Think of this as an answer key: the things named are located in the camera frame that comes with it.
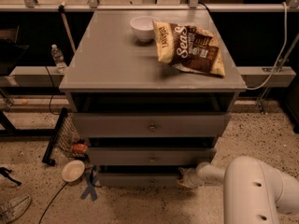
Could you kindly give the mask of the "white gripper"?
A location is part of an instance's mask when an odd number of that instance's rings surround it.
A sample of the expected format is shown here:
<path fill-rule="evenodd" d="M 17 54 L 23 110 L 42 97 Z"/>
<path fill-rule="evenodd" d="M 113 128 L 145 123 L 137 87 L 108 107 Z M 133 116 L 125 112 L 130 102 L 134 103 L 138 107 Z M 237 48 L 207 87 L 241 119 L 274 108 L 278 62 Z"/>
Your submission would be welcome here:
<path fill-rule="evenodd" d="M 185 169 L 179 167 L 178 170 L 181 175 L 184 175 L 184 181 L 181 178 L 177 179 L 177 183 L 180 186 L 193 189 L 203 185 L 203 181 L 199 178 L 194 168 Z"/>

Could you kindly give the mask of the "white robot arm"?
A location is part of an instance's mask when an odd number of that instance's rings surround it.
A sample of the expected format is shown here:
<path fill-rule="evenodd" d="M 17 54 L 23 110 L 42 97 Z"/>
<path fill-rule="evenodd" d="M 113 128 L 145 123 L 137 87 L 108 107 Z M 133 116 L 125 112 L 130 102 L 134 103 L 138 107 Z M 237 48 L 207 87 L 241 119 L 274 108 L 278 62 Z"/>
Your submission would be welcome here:
<path fill-rule="evenodd" d="M 201 162 L 179 171 L 183 187 L 223 186 L 224 224 L 279 224 L 280 214 L 299 214 L 299 180 L 258 159 L 240 156 L 224 169 Z"/>

